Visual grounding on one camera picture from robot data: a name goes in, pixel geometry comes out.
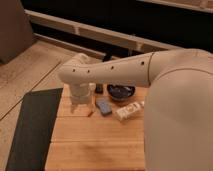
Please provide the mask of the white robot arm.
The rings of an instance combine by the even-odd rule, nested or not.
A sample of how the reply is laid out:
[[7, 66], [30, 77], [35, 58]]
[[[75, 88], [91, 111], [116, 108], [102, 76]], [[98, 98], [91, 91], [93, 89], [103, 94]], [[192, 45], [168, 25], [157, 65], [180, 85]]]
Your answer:
[[59, 69], [71, 99], [89, 98], [91, 83], [146, 87], [147, 171], [213, 171], [213, 54], [175, 49], [91, 64], [77, 54]]

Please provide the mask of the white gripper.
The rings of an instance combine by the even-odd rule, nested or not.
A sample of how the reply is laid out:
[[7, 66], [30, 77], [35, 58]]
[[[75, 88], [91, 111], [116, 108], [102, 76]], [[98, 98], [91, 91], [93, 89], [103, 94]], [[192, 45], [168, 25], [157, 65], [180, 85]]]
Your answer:
[[90, 117], [95, 112], [94, 104], [92, 102], [92, 95], [96, 88], [94, 83], [83, 83], [83, 84], [71, 84], [70, 89], [70, 100], [73, 105], [71, 105], [70, 112], [73, 114], [76, 109], [76, 105], [89, 104], [89, 114]]

